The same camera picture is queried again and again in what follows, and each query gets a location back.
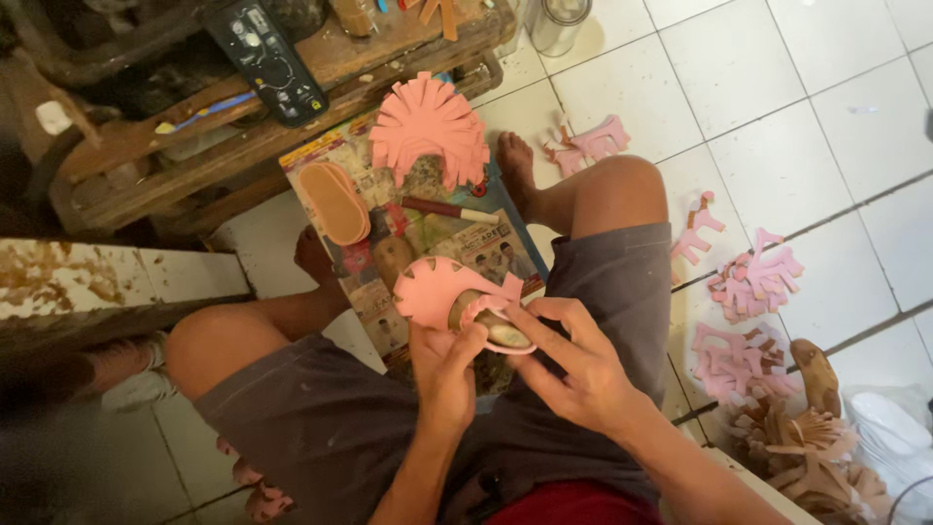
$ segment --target hand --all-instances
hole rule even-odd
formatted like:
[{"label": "hand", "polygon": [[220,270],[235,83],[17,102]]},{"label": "hand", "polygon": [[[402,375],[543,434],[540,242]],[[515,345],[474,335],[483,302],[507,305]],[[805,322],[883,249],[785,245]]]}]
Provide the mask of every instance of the hand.
[{"label": "hand", "polygon": [[[513,304],[505,311],[515,326],[567,372],[562,381],[530,355],[508,357],[508,363],[554,414],[618,442],[636,428],[642,415],[657,412],[629,381],[612,343],[580,301],[542,297],[529,303],[527,310]],[[559,320],[570,333],[570,341],[536,317]]]},{"label": "hand", "polygon": [[473,358],[489,331],[472,323],[459,334],[409,323],[409,348],[420,402],[418,423],[459,439],[476,414]]}]

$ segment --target gray shorts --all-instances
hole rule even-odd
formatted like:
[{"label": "gray shorts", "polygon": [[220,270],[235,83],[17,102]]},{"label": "gray shorts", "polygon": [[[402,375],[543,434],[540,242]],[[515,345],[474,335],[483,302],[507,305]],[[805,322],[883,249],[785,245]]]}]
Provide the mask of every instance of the gray shorts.
[{"label": "gray shorts", "polygon": [[[577,298],[660,406],[670,317],[668,223],[553,241],[547,295]],[[548,367],[563,371],[542,351]],[[405,456],[417,396],[310,335],[252,363],[195,406],[308,521],[366,523]],[[624,450],[550,411],[520,377],[477,416],[457,450],[439,521],[479,523],[536,483],[590,479],[657,502]]]}]

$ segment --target bare foot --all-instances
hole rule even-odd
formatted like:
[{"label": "bare foot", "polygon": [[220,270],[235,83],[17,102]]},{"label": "bare foot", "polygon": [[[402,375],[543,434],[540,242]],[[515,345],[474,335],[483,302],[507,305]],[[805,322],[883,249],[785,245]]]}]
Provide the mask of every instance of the bare foot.
[{"label": "bare foot", "polygon": [[295,245],[295,264],[321,286],[337,282],[337,276],[331,269],[327,249],[324,248],[324,244],[321,243],[321,239],[317,237],[317,232],[311,225],[308,225],[298,237],[298,243]]},{"label": "bare foot", "polygon": [[529,210],[535,200],[535,175],[532,172],[534,153],[521,137],[512,132],[503,132],[499,136],[499,150],[495,161],[502,169],[502,182],[519,209],[522,219],[529,222]]}]

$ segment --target red shirt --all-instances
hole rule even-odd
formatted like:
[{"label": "red shirt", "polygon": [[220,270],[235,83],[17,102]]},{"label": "red shirt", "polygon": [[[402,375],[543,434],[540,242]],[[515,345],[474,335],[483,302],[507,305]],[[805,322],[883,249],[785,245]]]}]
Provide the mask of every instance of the red shirt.
[{"label": "red shirt", "polygon": [[495,513],[486,525],[662,525],[658,508],[592,481],[536,487]]}]

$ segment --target newspaper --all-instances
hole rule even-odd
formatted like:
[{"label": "newspaper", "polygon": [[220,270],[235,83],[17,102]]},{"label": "newspaper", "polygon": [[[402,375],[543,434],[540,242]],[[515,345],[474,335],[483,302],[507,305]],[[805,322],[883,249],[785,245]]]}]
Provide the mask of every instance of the newspaper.
[{"label": "newspaper", "polygon": [[[396,312],[392,292],[386,288],[373,261],[374,252],[383,249],[389,237],[404,237],[414,248],[416,258],[450,257],[497,284],[511,271],[524,281],[522,297],[543,288],[548,272],[508,198],[494,163],[486,166],[483,184],[448,192],[440,182],[439,158],[422,157],[405,177],[404,185],[397,189],[391,169],[372,168],[367,137],[376,116],[373,111],[351,119],[283,156],[279,163],[293,187],[301,168],[308,163],[339,164],[369,209],[369,236],[352,246],[340,247],[324,236],[310,203],[298,192],[311,224],[327,246],[343,291],[379,355],[392,370],[407,361],[408,322]],[[500,217],[500,222],[490,225],[423,214],[401,207],[403,195],[493,213]]]}]

